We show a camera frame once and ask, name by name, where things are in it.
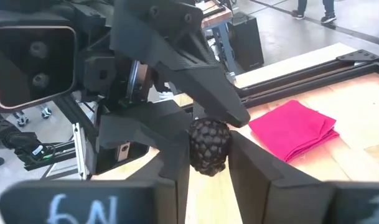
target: dark knit ball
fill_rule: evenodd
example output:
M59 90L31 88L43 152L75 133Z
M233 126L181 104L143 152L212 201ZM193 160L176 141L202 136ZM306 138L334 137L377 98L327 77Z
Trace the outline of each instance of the dark knit ball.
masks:
M189 129L190 165L203 175L225 169L231 134L228 126L210 118L195 120Z

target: floor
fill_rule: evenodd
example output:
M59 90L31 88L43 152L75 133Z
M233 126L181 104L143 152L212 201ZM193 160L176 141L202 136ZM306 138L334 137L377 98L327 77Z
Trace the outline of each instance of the floor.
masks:
M365 49L379 55L379 0L343 0L335 2L338 17L335 30L318 23L323 16L322 1L309 1L306 19L297 21L289 12L295 9L296 0L237 0L234 11L255 16L258 21L264 65L269 65L296 55L320 49L341 42L356 49ZM23 131L34 131L41 141L67 141L72 135L72 127L65 116L53 103L49 103L53 115L48 120L40 117L35 108L25 110L30 123ZM0 193L13 183L41 178L48 167L27 172L12 151L0 150L6 163L0 167ZM54 173L65 168L54 168Z

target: wooden surface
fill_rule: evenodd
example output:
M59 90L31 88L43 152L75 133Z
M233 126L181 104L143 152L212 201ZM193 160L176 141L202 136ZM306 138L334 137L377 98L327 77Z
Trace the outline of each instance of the wooden surface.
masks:
M212 12L212 11L218 9L218 6L213 1L208 1L205 3L199 3L199 4L196 4L196 6L198 8L200 8L201 10L203 10L203 14L206 14L208 12ZM202 21L202 28L213 26L213 25L218 24L220 22L223 22L229 18L232 18L232 16L233 16L232 11L229 10L227 7L225 7L224 11L204 18Z
M316 50L305 54L306 56L290 58L249 72L244 78L238 79L237 85L244 85L241 83L244 81L241 80L247 80L246 84L250 85L260 80L274 78L290 70L316 65L352 51L354 49L342 44ZM249 82L252 76L255 81ZM379 181L379 75L369 74L250 108L251 118L257 118L290 99L299 100L302 104L335 118L337 120L335 128L341 134L340 138L331 140L293 160L290 163L292 166L320 180ZM175 101L180 105L186 105L191 99L182 95L176 97ZM250 140L258 142L248 126L239 129L239 132ZM93 179L125 179L147 163L157 152L157 149L151 149L144 158ZM190 169L186 223L241 223L228 169L212 178L200 175L193 168Z

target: pink cloth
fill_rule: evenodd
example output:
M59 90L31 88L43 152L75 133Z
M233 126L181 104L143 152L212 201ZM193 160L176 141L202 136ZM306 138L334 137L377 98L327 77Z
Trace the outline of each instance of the pink cloth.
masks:
M288 162L298 155L339 136L336 120L291 100L250 121L258 139L279 159Z

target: jeans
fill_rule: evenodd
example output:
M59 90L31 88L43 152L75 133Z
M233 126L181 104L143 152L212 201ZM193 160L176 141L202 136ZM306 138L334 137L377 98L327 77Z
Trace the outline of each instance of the jeans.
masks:
M325 6L325 15L333 16L334 15L334 0L323 0ZM307 0L299 0L299 6L297 11L299 14L304 14L307 7Z

